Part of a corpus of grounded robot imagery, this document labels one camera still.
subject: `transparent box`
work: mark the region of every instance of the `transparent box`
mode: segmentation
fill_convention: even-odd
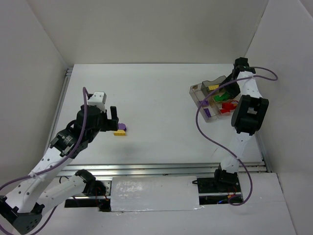
[[[226,79],[225,76],[218,77],[214,81],[203,81],[197,85],[191,86],[189,94],[191,95],[194,103],[197,107],[200,106],[200,103],[205,99],[205,97],[212,91],[209,90],[209,86],[219,85]],[[225,90],[220,89],[216,91],[213,96],[224,94]],[[222,114],[220,109],[222,108],[222,103],[227,101],[218,101],[216,102],[213,99],[213,96],[210,96],[206,102],[200,108],[200,113],[206,122],[214,121],[218,118],[230,115],[230,113]]]

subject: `purple and yellow block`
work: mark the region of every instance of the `purple and yellow block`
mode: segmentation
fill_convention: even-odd
[[[118,130],[114,131],[113,134],[115,136],[125,136],[126,135],[126,125],[123,123],[118,124]]]

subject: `yellow block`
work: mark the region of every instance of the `yellow block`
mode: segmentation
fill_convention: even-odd
[[[118,130],[118,131],[114,131],[113,134],[115,136],[125,136],[126,135],[126,132],[123,131],[123,130]]]
[[[219,87],[219,85],[208,86],[209,91],[215,90]]]

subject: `black bracket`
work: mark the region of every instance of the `black bracket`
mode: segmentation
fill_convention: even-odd
[[[219,168],[214,172],[214,179],[217,184],[221,185],[235,185],[238,182],[237,173],[228,173],[225,170],[222,170],[221,164]]]
[[[198,178],[192,182],[198,185],[199,193],[218,193],[218,192],[240,192],[240,185],[238,177],[236,177],[233,184],[223,184],[217,182],[214,178]]]
[[[118,130],[118,117],[115,106],[111,106],[112,119],[108,119],[107,112],[102,112],[96,106],[87,106],[87,123],[84,131],[83,138],[77,150],[71,156],[72,159],[84,149],[88,147],[94,138],[101,131],[117,131]],[[84,106],[77,113],[76,120],[71,121],[66,129],[60,131],[56,137],[51,141],[50,148],[57,148],[61,153],[60,156],[68,155],[79,138],[84,121]]]
[[[76,176],[81,177],[86,184],[84,191],[82,192],[86,196],[105,195],[106,187],[104,184],[96,180],[96,178],[87,170],[78,170],[75,173]]]
[[[232,73],[220,84],[220,86],[237,79],[239,73],[244,71],[255,74],[255,69],[249,66],[248,59],[240,57],[235,60]],[[237,82],[227,85],[224,89],[228,94],[230,94],[231,99],[235,98],[240,93],[240,88]]]
[[[235,127],[238,134],[245,132],[252,136],[261,128],[268,104],[268,99],[241,96],[231,118],[231,125]]]
[[[37,211],[37,207],[40,207],[38,204],[34,207],[34,210],[30,213],[18,213],[19,208],[11,208],[6,203],[6,197],[0,198],[0,214],[10,223],[12,226],[20,233],[27,234],[32,231],[41,221],[42,215]]]

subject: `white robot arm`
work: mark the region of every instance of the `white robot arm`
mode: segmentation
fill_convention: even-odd
[[[106,94],[95,92],[88,98],[84,135],[79,147],[71,157],[60,166],[44,174],[36,175],[36,172],[53,168],[71,152],[82,131],[84,106],[77,113],[76,120],[70,122],[66,129],[60,131],[52,140],[50,148],[30,172],[30,179],[20,182],[6,196],[0,197],[1,215],[22,235],[32,231],[39,224],[43,215],[69,197],[79,193],[88,196],[105,193],[106,188],[102,182],[97,181],[90,172],[83,169],[77,171],[62,184],[46,190],[56,175],[70,164],[80,151],[87,148],[100,131],[116,131],[118,129],[116,107],[111,107],[112,119],[107,118]]]
[[[248,63],[242,70],[234,79],[252,77],[255,73]],[[238,85],[242,96],[231,120],[236,133],[230,142],[229,149],[238,159],[241,159],[246,144],[262,125],[268,108],[268,100],[262,98],[255,78],[238,81]],[[234,184],[238,171],[239,161],[229,155],[221,161],[219,169],[215,171],[215,180],[219,183]]]

